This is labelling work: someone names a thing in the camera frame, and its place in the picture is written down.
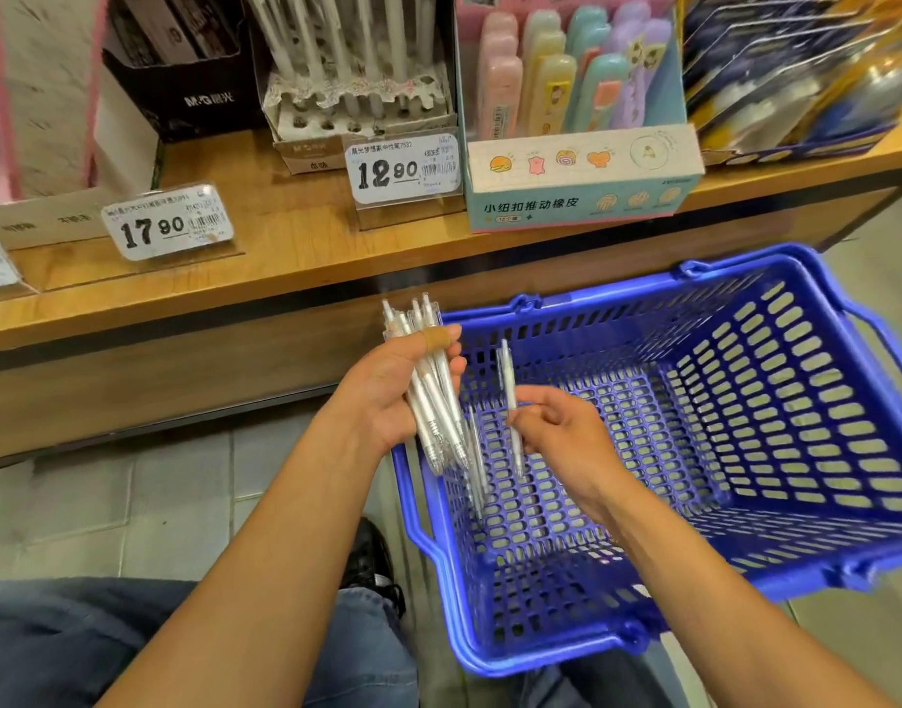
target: person's left arm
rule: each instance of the person's left arm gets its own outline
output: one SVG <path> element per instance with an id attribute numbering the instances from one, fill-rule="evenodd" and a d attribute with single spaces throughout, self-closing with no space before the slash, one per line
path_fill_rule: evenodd
<path id="1" fill-rule="evenodd" d="M 438 339 L 459 379 L 459 325 Z M 415 432 L 402 395 L 421 333 L 351 368 L 255 511 L 100 700 L 116 706 L 300 705 L 375 468 Z"/>

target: hand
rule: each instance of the hand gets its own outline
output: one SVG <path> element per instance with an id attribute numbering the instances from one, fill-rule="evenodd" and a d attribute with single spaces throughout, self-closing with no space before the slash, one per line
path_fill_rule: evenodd
<path id="1" fill-rule="evenodd" d="M 640 483 L 622 465 L 611 435 L 592 403 L 555 387 L 520 385 L 509 423 L 540 452 L 569 496 L 589 517 L 606 523 L 613 489 Z"/>
<path id="2" fill-rule="evenodd" d="M 445 325 L 451 378 L 455 391 L 467 360 L 460 356 L 460 325 Z M 403 395 L 411 382 L 411 371 L 427 353 L 422 333 L 392 338 L 357 362 L 333 393 L 330 404 L 348 407 L 348 412 L 368 431 L 367 438 L 381 458 L 400 442 L 415 434 L 415 417 Z"/>

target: person's right hand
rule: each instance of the person's right hand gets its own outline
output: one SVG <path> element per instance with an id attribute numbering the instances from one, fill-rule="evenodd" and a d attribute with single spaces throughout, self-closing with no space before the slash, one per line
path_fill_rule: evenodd
<path id="1" fill-rule="evenodd" d="M 519 385 L 519 402 L 508 422 L 538 451 L 558 476 L 575 504 L 597 522 L 606 512 L 613 491 L 640 484 L 622 465 L 608 428 L 595 405 L 555 387 Z"/>

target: person's right arm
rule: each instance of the person's right arm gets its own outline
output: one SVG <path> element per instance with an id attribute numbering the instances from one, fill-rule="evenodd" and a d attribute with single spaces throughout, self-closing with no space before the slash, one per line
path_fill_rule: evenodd
<path id="1" fill-rule="evenodd" d="M 895 706 L 746 582 L 685 519 L 622 466 L 598 410 L 552 387 L 511 422 L 575 503 L 605 526 L 721 708 Z"/>

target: orange heart illustration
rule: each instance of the orange heart illustration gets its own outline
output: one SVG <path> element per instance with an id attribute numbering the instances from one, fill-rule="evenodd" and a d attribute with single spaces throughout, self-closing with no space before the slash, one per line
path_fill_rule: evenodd
<path id="1" fill-rule="evenodd" d="M 588 159 L 589 164 L 595 166 L 597 169 L 603 169 L 605 166 L 609 165 L 611 153 L 607 151 L 591 152 L 586 156 L 586 159 Z"/>

